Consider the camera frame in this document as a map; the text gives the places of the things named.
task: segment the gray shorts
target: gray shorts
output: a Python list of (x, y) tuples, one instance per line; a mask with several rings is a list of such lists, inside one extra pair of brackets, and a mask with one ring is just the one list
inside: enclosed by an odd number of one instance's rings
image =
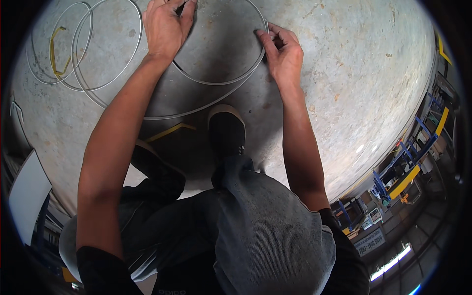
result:
[[(336, 247), (320, 214), (277, 180), (254, 172), (247, 156), (226, 158), (212, 180), (214, 189), (167, 204), (158, 197), (123, 198), (119, 222), (131, 278), (141, 281), (214, 251), (215, 274), (226, 294), (321, 293)], [(124, 193), (152, 191), (146, 185), (150, 180)], [(79, 278), (75, 239), (76, 216), (64, 226), (59, 252)]]

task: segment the fluorescent light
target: fluorescent light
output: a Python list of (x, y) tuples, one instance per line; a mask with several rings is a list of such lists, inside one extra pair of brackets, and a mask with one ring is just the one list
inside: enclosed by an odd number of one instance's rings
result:
[(411, 250), (411, 247), (410, 245), (408, 245), (405, 249), (403, 249), (402, 252), (400, 252), (399, 254), (397, 254), (397, 256), (395, 256), (389, 263), (385, 264), (384, 266), (382, 266), (378, 271), (374, 272), (372, 275), (371, 275), (371, 282), (373, 280), (375, 280), (376, 278), (380, 277), (381, 275), (383, 275), (385, 272), (387, 272), (387, 270), (389, 270), (390, 268), (392, 268), (395, 264), (397, 264), (403, 257), (405, 257), (405, 255)]
[(421, 287), (421, 284), (419, 284), (410, 294), (408, 295), (415, 295), (416, 294), (416, 291), (418, 291)]

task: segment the shoe sole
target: shoe sole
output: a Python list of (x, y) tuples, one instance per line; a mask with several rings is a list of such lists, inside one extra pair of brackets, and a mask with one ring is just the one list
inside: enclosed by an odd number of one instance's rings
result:
[(235, 115), (236, 118), (238, 118), (239, 121), (241, 121), (241, 123), (244, 126), (244, 138), (246, 138), (246, 124), (244, 124), (244, 121), (241, 118), (241, 115), (239, 114), (239, 112), (235, 108), (230, 106), (229, 104), (219, 104), (219, 105), (213, 107), (210, 110), (210, 113), (208, 114), (207, 128), (210, 126), (211, 117), (213, 117), (214, 115), (216, 115), (218, 113), (231, 113), (231, 114)]
[(136, 145), (137, 146), (140, 146), (144, 149), (147, 149), (148, 151), (152, 152), (154, 154), (154, 156), (156, 156), (164, 165), (168, 166), (169, 168), (177, 171), (178, 173), (182, 174), (185, 178), (186, 178), (186, 175), (185, 173), (180, 170), (179, 168), (173, 166), (173, 165), (170, 165), (169, 163), (167, 163), (166, 161), (164, 161), (161, 157), (159, 157), (159, 155), (156, 153), (156, 151), (152, 148), (152, 146), (150, 146), (147, 142), (141, 140), (141, 139), (136, 139)]

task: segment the right hand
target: right hand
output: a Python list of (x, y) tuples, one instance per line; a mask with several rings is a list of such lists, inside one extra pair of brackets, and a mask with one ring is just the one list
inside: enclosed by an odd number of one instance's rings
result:
[(303, 50), (294, 32), (269, 23), (269, 33), (256, 32), (266, 51), (269, 71), (280, 91), (300, 87)]

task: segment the forearm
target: forearm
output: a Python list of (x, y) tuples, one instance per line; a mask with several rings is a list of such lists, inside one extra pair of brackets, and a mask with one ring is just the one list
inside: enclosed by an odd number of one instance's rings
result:
[(282, 88), (284, 106), (283, 153), (291, 190), (312, 211), (329, 208), (320, 152), (313, 133), (303, 90)]
[(151, 94), (168, 63), (146, 56), (105, 109), (84, 153), (78, 197), (119, 200)]

